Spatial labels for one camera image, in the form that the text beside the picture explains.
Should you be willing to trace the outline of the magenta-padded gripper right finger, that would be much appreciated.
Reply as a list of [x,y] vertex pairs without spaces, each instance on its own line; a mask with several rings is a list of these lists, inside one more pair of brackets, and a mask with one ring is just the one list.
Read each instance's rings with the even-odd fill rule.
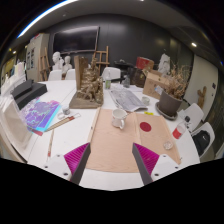
[[158,155],[137,143],[133,144],[132,153],[144,185],[179,170],[179,165],[167,154]]

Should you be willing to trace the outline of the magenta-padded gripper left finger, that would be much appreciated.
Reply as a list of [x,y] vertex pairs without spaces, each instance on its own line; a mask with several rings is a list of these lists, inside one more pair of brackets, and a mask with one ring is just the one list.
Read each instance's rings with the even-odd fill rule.
[[50,158],[42,168],[45,171],[78,185],[82,178],[90,152],[90,144],[85,143],[65,155],[55,155]]

